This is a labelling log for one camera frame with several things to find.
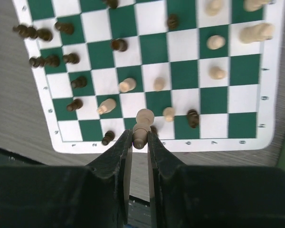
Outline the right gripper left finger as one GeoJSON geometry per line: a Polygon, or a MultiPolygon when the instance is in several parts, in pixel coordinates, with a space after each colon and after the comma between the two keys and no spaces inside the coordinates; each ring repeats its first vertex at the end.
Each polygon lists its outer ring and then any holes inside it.
{"type": "Polygon", "coordinates": [[[128,221],[132,130],[85,166],[0,166],[0,228],[121,228],[128,221]]]}

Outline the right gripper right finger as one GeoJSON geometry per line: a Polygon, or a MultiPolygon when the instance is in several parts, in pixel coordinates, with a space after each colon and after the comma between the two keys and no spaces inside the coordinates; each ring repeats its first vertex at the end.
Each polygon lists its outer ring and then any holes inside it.
{"type": "Polygon", "coordinates": [[[285,171],[187,165],[148,133],[154,228],[285,228],[285,171]]]}

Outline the light chess pawn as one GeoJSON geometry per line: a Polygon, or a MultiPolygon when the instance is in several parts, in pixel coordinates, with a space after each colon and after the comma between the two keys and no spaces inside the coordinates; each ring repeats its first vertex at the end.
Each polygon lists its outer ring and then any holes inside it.
{"type": "Polygon", "coordinates": [[[154,123],[154,113],[149,109],[141,109],[136,115],[133,127],[133,146],[141,150],[147,144],[147,135],[154,123]]]}

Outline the green white chess board mat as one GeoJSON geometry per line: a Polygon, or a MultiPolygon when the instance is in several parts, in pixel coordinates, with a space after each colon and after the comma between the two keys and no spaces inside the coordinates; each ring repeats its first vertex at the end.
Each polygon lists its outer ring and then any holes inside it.
{"type": "Polygon", "coordinates": [[[16,0],[29,57],[75,53],[77,64],[32,68],[56,152],[102,153],[108,131],[141,109],[171,152],[267,147],[275,132],[285,0],[16,0]]]}

